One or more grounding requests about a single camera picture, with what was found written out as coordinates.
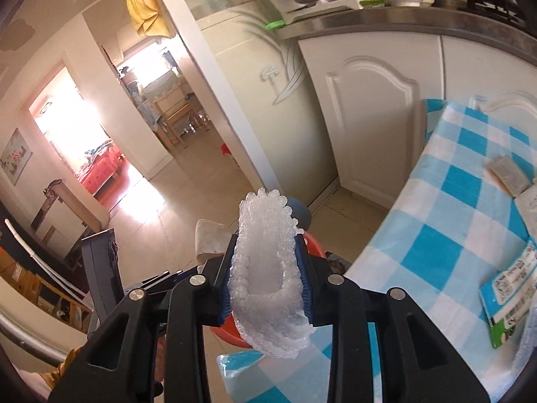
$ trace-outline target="white pipe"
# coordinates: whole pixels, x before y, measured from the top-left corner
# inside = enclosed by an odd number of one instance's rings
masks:
[[[10,230],[12,235],[15,237],[17,242],[22,245],[22,247],[26,250],[26,252],[30,255],[30,257],[37,262],[37,264],[43,268],[45,273],[47,273],[49,276],[52,277],[52,279],[60,285],[69,295],[71,295],[74,300],[79,301],[80,303],[83,302],[81,298],[79,298],[79,295],[82,295],[82,298],[85,297],[85,293],[79,290],[77,287],[75,287],[73,284],[71,284],[69,281],[65,280],[62,276],[60,276],[58,273],[56,273],[51,267],[49,267],[44,261],[41,260],[41,258],[34,252],[30,246],[24,241],[24,239],[21,238],[21,236],[17,233],[11,222],[6,218],[4,220],[5,225]]]

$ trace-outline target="blue checkered tablecloth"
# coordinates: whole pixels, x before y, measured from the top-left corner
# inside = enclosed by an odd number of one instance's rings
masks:
[[[382,226],[346,276],[380,292],[404,288],[494,403],[514,380],[510,369],[518,344],[514,337],[492,348],[479,286],[520,254],[528,232],[487,165],[506,154],[532,179],[537,142],[476,110],[441,100],[427,100],[427,105],[429,141]],[[226,366],[238,359],[220,357],[234,401],[326,401],[331,329],[319,329],[312,341],[297,359],[261,357]],[[380,401],[379,375],[375,382]]]

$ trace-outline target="yellow fabric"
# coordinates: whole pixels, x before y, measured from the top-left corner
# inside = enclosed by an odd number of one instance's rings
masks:
[[[63,377],[65,370],[68,369],[69,365],[71,365],[71,362],[73,362],[73,359],[76,357],[76,355],[80,353],[81,349],[82,347],[71,350],[65,358],[65,362],[60,364],[60,366],[52,373],[39,373],[51,390],[54,389],[58,381]]]
[[[171,38],[170,28],[158,12],[156,0],[127,0],[127,9],[134,28],[141,36],[164,36]]]

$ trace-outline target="orange bowl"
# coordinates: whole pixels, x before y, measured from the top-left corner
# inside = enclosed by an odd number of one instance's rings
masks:
[[[304,232],[304,241],[305,246],[308,249],[308,253],[310,253],[312,256],[326,257],[321,244],[319,244],[318,240],[315,239],[312,234]],[[232,315],[229,315],[229,317],[227,317],[224,321],[224,324],[222,324],[220,327],[211,327],[210,329],[221,340],[226,341],[232,346],[252,348],[248,342],[241,338],[241,334],[238,332],[237,327],[235,326],[235,320],[233,319]]]

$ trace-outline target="wall picture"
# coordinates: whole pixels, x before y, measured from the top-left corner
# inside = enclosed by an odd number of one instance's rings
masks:
[[[4,153],[2,153],[2,157],[0,157],[2,170],[4,170],[14,185],[17,184],[17,180],[31,155],[32,152],[19,129],[15,129],[4,149]]]

